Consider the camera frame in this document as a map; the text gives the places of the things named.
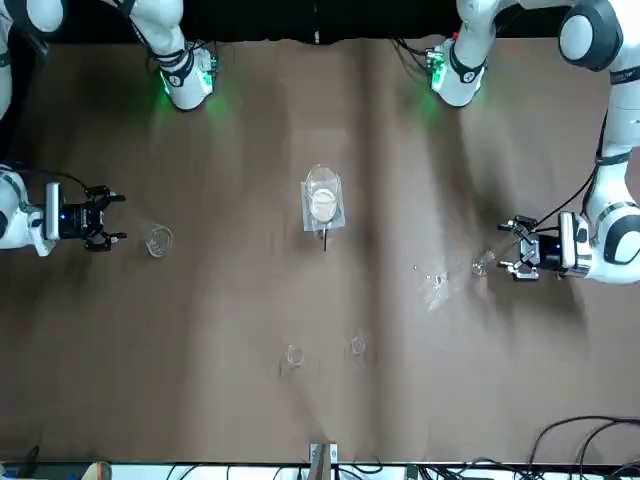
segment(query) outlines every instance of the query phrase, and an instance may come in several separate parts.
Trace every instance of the clear plastic cup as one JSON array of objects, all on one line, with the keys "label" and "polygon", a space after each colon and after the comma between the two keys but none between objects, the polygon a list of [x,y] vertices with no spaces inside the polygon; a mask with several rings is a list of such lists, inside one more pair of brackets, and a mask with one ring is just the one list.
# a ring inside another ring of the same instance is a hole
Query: clear plastic cup
[{"label": "clear plastic cup", "polygon": [[289,368],[299,368],[303,362],[304,354],[302,353],[302,349],[289,345],[287,349],[287,365],[289,365]]},{"label": "clear plastic cup", "polygon": [[367,342],[363,337],[356,336],[351,339],[351,354],[354,357],[361,357],[367,348]]},{"label": "clear plastic cup", "polygon": [[154,258],[162,258],[171,249],[173,234],[164,225],[157,223],[145,226],[144,246],[147,253]]},{"label": "clear plastic cup", "polygon": [[338,174],[326,165],[316,165],[307,175],[305,189],[313,218],[322,224],[331,223],[338,211]]}]

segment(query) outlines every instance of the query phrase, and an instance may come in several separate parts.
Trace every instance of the black background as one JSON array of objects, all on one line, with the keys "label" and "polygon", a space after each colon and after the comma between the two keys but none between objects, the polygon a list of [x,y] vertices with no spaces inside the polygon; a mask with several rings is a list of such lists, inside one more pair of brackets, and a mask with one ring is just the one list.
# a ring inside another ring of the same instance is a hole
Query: black background
[{"label": "black background", "polygon": [[[566,8],[525,11],[510,7],[496,18],[499,37],[554,37]],[[128,19],[99,0],[67,0],[66,15],[51,43],[135,43]],[[184,0],[187,39],[241,42],[292,39],[329,44],[348,38],[447,37],[460,28],[454,0]],[[7,154],[24,105],[33,50],[18,28],[9,37],[13,98],[0,121],[0,155]]]}]

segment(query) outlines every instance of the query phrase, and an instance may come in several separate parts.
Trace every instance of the white powder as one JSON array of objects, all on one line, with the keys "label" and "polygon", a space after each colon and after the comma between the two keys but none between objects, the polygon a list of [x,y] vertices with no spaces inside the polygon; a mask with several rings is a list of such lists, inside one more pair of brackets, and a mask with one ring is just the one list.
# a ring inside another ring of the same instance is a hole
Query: white powder
[{"label": "white powder", "polygon": [[327,188],[319,188],[311,196],[311,215],[321,223],[329,223],[338,209],[338,199]]}]

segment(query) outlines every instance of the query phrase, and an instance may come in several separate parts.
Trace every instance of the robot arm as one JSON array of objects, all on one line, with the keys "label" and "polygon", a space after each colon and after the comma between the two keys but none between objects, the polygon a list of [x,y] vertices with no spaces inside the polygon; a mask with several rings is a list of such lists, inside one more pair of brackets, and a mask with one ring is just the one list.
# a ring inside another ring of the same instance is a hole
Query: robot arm
[{"label": "robot arm", "polygon": [[[634,283],[640,280],[640,207],[629,194],[625,175],[632,150],[640,144],[640,3],[572,3],[560,32],[562,56],[567,62],[592,71],[608,69],[611,78],[594,171],[581,214],[559,214],[558,236],[541,235],[537,232],[540,222],[522,216],[499,227],[511,231],[520,244],[520,260],[515,264],[500,262],[500,266],[517,280],[537,280],[541,269],[606,283]],[[464,27],[460,37],[468,37],[470,31]],[[451,46],[454,53],[460,37]],[[465,89],[456,83],[458,78],[446,74],[439,93],[447,103],[464,105],[477,86]]]},{"label": "robot arm", "polygon": [[11,103],[12,78],[9,31],[15,24],[33,39],[55,32],[64,17],[61,0],[0,1],[0,118]]},{"label": "robot arm", "polygon": [[79,239],[90,252],[111,250],[127,234],[105,232],[104,211],[112,202],[124,202],[125,197],[104,185],[85,188],[84,193],[84,203],[67,204],[60,184],[48,183],[44,205],[32,205],[22,177],[0,165],[0,249],[33,245],[44,257],[59,240]]},{"label": "robot arm", "polygon": [[441,71],[431,88],[454,107],[467,105],[480,88],[487,55],[496,38],[495,17],[519,4],[526,10],[573,5],[576,0],[456,0],[462,26],[458,37],[435,51],[442,55]]},{"label": "robot arm", "polygon": [[160,64],[165,91],[174,105],[191,110],[213,92],[216,57],[187,42],[180,29],[182,0],[102,0],[131,20],[134,31]]}]

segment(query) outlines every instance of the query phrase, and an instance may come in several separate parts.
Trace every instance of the brown table surface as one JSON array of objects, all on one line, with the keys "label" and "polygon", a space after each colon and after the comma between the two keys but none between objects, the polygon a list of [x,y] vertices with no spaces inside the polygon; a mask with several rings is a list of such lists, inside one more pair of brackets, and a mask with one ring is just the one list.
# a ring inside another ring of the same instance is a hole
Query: brown table surface
[{"label": "brown table surface", "polygon": [[[52,48],[14,158],[126,194],[107,221],[131,236],[0,255],[0,451],[298,462],[328,439],[342,460],[516,462],[552,421],[640,415],[637,286],[468,276],[497,223],[587,177],[606,74],[565,65],[553,39],[498,41],[458,110],[385,41],[221,52],[215,96],[181,113],[141,48]],[[300,213],[317,163],[347,213],[327,253]],[[166,258],[145,254],[145,221],[173,231]],[[591,428],[551,434],[539,459],[571,461]],[[587,459],[627,460],[637,440],[611,431]]]}]

